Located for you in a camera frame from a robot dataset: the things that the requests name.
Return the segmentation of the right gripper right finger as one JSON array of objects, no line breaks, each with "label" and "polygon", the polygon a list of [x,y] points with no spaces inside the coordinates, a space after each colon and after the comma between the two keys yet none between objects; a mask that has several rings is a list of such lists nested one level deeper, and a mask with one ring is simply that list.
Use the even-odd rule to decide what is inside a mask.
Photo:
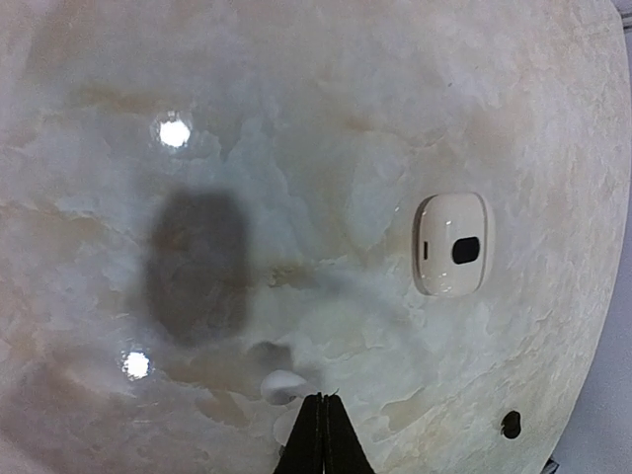
[{"label": "right gripper right finger", "polygon": [[324,408],[324,472],[373,474],[341,398],[338,395],[326,395]]}]

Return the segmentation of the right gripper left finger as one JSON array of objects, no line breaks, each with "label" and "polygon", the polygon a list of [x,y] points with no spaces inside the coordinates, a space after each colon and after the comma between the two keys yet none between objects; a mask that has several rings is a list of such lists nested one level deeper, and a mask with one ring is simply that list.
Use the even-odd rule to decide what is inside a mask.
[{"label": "right gripper left finger", "polygon": [[283,452],[284,473],[323,472],[322,405],[321,393],[304,399]]}]

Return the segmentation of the white ring earbud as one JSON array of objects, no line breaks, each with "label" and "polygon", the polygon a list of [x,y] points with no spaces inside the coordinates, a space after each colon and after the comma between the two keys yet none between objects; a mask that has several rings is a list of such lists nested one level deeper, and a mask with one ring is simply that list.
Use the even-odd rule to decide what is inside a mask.
[{"label": "white ring earbud", "polygon": [[274,423],[273,435],[279,445],[286,446],[304,398],[314,392],[302,376],[287,370],[275,370],[261,384],[262,397],[274,406],[288,406]]}]

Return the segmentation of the white earbud charging case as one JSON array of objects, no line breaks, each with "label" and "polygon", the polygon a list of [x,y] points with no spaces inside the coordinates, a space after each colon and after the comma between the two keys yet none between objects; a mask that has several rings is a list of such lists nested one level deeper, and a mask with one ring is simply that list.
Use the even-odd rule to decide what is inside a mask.
[{"label": "white earbud charging case", "polygon": [[413,278],[427,296],[458,297],[476,292],[491,272],[495,220],[476,193],[427,197],[413,223]]}]

